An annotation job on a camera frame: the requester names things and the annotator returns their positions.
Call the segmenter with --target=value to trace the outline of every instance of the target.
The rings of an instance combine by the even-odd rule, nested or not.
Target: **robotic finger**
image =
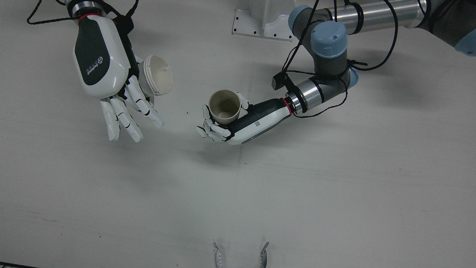
[[[142,135],[139,126],[136,124],[132,116],[130,116],[129,112],[127,111],[127,107],[122,101],[122,99],[119,96],[114,95],[109,101],[111,102],[111,105],[114,108],[114,112],[117,115],[121,125],[127,130],[129,135],[135,142],[140,141],[144,136]]]
[[[140,112],[145,115],[157,128],[164,125],[164,121],[160,118],[158,112],[146,100],[142,92],[139,82],[135,76],[129,78],[129,85],[126,86],[126,91],[129,92],[132,100],[139,108]]]
[[[120,127],[114,108],[108,98],[101,99],[99,103],[101,104],[102,113],[104,114],[108,126],[109,140],[117,141],[119,139]]]

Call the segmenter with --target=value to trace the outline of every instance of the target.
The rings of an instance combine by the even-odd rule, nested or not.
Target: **gray floor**
[[[175,83],[156,99],[163,128],[134,112],[145,139],[111,143],[73,66],[77,26],[27,25],[35,4],[0,1],[0,261],[213,267],[216,241],[227,267],[257,267],[269,241],[273,268],[476,263],[475,58],[401,28],[342,107],[213,144],[194,130],[210,94],[283,96],[271,77],[297,40],[232,35],[235,1],[141,0],[134,52],[165,58]],[[34,20],[66,15],[43,4]],[[350,36],[349,57],[376,64],[392,36]],[[293,68],[312,70],[305,50]]]

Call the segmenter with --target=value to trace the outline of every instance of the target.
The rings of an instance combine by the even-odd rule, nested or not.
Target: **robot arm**
[[[104,6],[110,6],[102,1],[67,0],[66,6],[71,17],[79,18],[73,58],[81,86],[87,95],[100,99],[109,140],[119,138],[122,125],[135,142],[140,141],[143,135],[126,105],[144,114],[157,128],[163,121],[151,103],[159,92],[142,89],[139,84],[138,62],[127,37],[133,29],[132,20],[128,16],[118,16],[117,21],[105,17]]]
[[[286,87],[285,103],[289,114],[280,107],[279,100],[263,118],[247,114],[226,126],[213,121],[204,105],[205,121],[198,132],[214,141],[241,144],[254,139],[276,126],[291,114],[306,113],[325,101],[347,92],[358,81],[358,75],[347,61],[347,35],[362,31],[405,26],[420,27],[455,47],[466,55],[476,56],[476,2],[474,0],[390,0],[393,12],[385,1],[359,5],[347,3],[334,10],[313,11],[308,6],[295,8],[289,16],[289,27],[301,38],[302,44],[314,60],[315,75],[294,85],[286,70],[273,77],[274,90]]]

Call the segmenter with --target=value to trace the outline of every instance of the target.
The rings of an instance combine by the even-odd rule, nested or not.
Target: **white cup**
[[[215,121],[229,124],[238,118],[241,101],[235,92],[222,89],[212,94],[208,106]]]
[[[139,63],[139,71],[139,83],[147,95],[160,96],[172,89],[172,71],[162,58],[156,55],[147,56]]]

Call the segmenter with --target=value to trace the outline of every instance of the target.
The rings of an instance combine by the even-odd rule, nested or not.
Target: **humanoid robotic hand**
[[[213,118],[210,107],[203,105],[203,126],[196,131],[203,137],[215,142],[231,145],[246,143],[270,130],[284,119],[291,116],[291,108],[285,99],[271,99],[258,104],[249,101],[240,93],[241,108],[246,114],[229,124],[219,124]]]
[[[78,18],[73,57],[81,85],[87,95],[100,99],[109,140],[119,138],[122,125],[135,142],[140,141],[142,132],[127,106],[161,127],[164,122],[153,101],[154,96],[168,93],[172,86],[168,65],[152,55],[140,70],[138,63],[142,60],[134,55],[128,38],[134,28],[130,16],[135,7],[127,15],[120,15],[103,1],[67,0],[66,6],[69,15]],[[106,17],[109,11],[117,17]]]

